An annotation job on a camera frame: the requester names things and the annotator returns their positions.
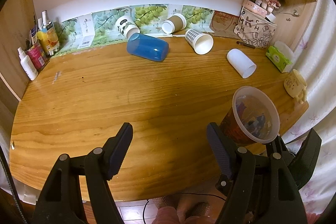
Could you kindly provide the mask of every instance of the brown pen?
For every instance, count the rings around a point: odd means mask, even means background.
[[[249,47],[249,48],[255,48],[255,46],[247,44],[245,42],[241,42],[241,41],[237,41],[237,44],[245,46],[245,47]]]

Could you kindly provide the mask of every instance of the silver screw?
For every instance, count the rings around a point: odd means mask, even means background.
[[[62,154],[60,157],[59,157],[59,160],[66,160],[68,158],[68,155],[67,154]]]
[[[275,158],[276,160],[280,160],[281,155],[279,153],[273,153],[273,158]]]
[[[103,152],[103,149],[101,149],[100,147],[97,147],[93,150],[93,153],[96,154],[96,155],[99,155],[102,152]]]
[[[245,154],[247,152],[247,149],[245,147],[238,147],[238,152],[241,153],[241,154]]]

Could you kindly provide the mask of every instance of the wooden tabletop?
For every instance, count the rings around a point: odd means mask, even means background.
[[[129,55],[126,43],[93,48],[50,60],[31,82],[16,111],[10,150],[13,176],[42,189],[59,155],[86,155],[130,122],[134,136],[118,175],[109,181],[115,200],[154,198],[219,175],[206,139],[209,122],[221,122],[236,89],[265,92],[280,116],[284,134],[307,110],[285,91],[281,74],[265,56],[236,40],[214,37],[206,55],[184,38],[166,38],[161,62]],[[256,63],[247,79],[226,59],[241,49]],[[261,144],[248,146],[262,152]],[[82,197],[89,200],[85,178]]]

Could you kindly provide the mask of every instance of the red plastic cup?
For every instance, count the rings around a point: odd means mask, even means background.
[[[219,127],[237,145],[266,144],[277,137],[280,119],[265,93],[252,86],[242,86],[233,95],[232,107]]]

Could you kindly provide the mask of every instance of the blue plastic cup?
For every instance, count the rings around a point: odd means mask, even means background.
[[[168,54],[169,45],[162,39],[142,33],[134,33],[127,42],[127,52],[152,61],[163,61]]]

